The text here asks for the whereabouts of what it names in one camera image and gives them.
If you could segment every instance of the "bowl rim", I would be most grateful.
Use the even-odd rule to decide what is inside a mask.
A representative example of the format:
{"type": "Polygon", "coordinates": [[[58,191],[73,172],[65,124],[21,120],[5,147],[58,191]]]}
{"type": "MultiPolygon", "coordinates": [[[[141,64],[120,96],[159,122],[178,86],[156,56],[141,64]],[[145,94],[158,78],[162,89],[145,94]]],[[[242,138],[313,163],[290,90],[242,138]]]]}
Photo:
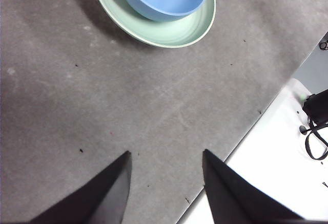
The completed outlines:
{"type": "Polygon", "coordinates": [[[211,29],[214,19],[215,19],[215,15],[216,15],[216,0],[213,0],[213,15],[212,15],[212,19],[210,24],[208,25],[208,27],[206,28],[206,30],[204,31],[204,33],[198,37],[197,39],[190,41],[188,43],[184,43],[184,44],[180,44],[180,45],[167,45],[164,43],[156,43],[154,41],[148,40],[146,38],[144,38],[143,36],[138,35],[137,33],[133,32],[131,29],[129,29],[128,27],[126,27],[123,23],[120,22],[120,20],[118,18],[115,17],[115,15],[111,12],[110,9],[108,9],[105,6],[105,2],[103,0],[99,0],[101,6],[103,7],[103,9],[106,11],[107,15],[121,28],[125,31],[125,33],[131,35],[132,37],[134,37],[135,39],[137,39],[140,42],[143,42],[147,45],[150,46],[155,46],[155,47],[162,47],[162,48],[169,48],[169,49],[176,49],[176,48],[182,48],[182,47],[187,47],[187,46],[191,46],[194,43],[197,43],[198,41],[200,41],[202,38],[204,38],[204,36],[209,32],[209,30],[211,29]]]}
{"type": "Polygon", "coordinates": [[[182,13],[173,13],[173,12],[169,12],[169,11],[164,11],[164,10],[158,9],[155,6],[149,4],[145,0],[140,0],[140,1],[142,3],[144,3],[146,6],[148,6],[149,8],[151,8],[151,9],[153,9],[153,10],[159,12],[159,13],[162,13],[162,14],[171,15],[171,16],[185,16],[185,15],[189,15],[189,14],[195,12],[204,3],[205,0],[201,0],[201,2],[194,9],[189,10],[187,12],[182,12],[182,13]]]}

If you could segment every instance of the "light green plate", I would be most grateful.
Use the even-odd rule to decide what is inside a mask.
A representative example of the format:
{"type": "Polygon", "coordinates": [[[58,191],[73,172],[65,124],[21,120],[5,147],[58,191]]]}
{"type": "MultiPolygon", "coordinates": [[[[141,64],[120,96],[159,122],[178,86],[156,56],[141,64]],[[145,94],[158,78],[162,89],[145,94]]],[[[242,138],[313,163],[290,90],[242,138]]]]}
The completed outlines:
{"type": "Polygon", "coordinates": [[[173,22],[154,22],[137,13],[126,0],[99,0],[107,14],[124,31],[146,44],[178,48],[189,46],[209,31],[215,0],[205,0],[194,13],[173,22]]]}

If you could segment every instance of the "white surface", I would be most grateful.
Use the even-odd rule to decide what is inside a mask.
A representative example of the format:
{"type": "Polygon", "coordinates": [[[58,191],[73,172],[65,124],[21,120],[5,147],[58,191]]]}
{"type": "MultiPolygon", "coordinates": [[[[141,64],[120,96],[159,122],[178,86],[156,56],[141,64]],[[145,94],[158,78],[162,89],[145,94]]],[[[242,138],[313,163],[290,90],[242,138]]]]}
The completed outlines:
{"type": "MultiPolygon", "coordinates": [[[[310,92],[296,79],[280,91],[263,116],[229,157],[228,165],[262,192],[295,211],[305,219],[328,220],[328,158],[314,161],[306,153],[305,136],[299,126],[307,125],[302,99],[310,92]]],[[[328,137],[328,130],[320,130],[328,137]]],[[[314,156],[324,147],[311,138],[314,156]]],[[[204,192],[185,224],[212,224],[204,192]]]]}

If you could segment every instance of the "white table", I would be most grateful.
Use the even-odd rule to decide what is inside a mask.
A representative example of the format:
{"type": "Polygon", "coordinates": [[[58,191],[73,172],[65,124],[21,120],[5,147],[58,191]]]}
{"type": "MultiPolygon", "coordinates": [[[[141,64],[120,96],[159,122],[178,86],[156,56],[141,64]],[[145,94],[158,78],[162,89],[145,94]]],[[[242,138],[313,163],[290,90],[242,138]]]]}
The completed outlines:
{"type": "MultiPolygon", "coordinates": [[[[253,186],[305,219],[328,220],[328,158],[315,161],[307,155],[305,136],[299,126],[307,125],[302,110],[311,93],[291,79],[270,104],[263,116],[227,159],[228,165],[253,186]]],[[[324,138],[327,130],[320,130],[324,138]]],[[[325,150],[310,139],[314,156],[325,150]]],[[[204,190],[186,212],[185,224],[213,223],[204,190]]]]}

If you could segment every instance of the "gray mat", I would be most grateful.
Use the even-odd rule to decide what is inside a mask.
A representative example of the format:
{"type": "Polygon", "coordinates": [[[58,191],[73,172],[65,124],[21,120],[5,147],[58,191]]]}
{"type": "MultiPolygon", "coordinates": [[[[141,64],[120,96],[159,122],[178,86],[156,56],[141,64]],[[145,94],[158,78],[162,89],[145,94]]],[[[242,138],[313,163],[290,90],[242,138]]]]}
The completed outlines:
{"type": "Polygon", "coordinates": [[[328,30],[326,0],[217,0],[181,49],[97,0],[2,0],[2,221],[35,217],[130,150],[124,223],[174,223],[328,30]]]}

